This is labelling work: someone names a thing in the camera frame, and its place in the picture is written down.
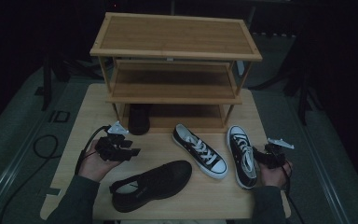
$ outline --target person's right hand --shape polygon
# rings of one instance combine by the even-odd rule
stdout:
[[[269,169],[267,165],[263,163],[258,163],[261,173],[261,184],[263,186],[275,186],[281,188],[286,183],[286,175],[283,173],[281,167],[275,169]],[[293,164],[290,161],[287,161],[283,169],[286,171],[288,176],[292,173]]]

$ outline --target person's left hand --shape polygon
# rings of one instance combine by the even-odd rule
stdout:
[[[117,167],[122,161],[104,161],[95,150],[98,140],[93,140],[91,147],[86,152],[85,159],[82,161],[78,175],[86,177],[96,182],[100,182],[109,171]]]

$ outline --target sleeve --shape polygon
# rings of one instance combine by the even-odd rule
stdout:
[[[92,207],[99,187],[100,183],[75,175],[46,223],[92,223]]]
[[[284,224],[286,217],[283,210],[281,190],[278,187],[265,186],[254,189],[255,208],[253,224]]]

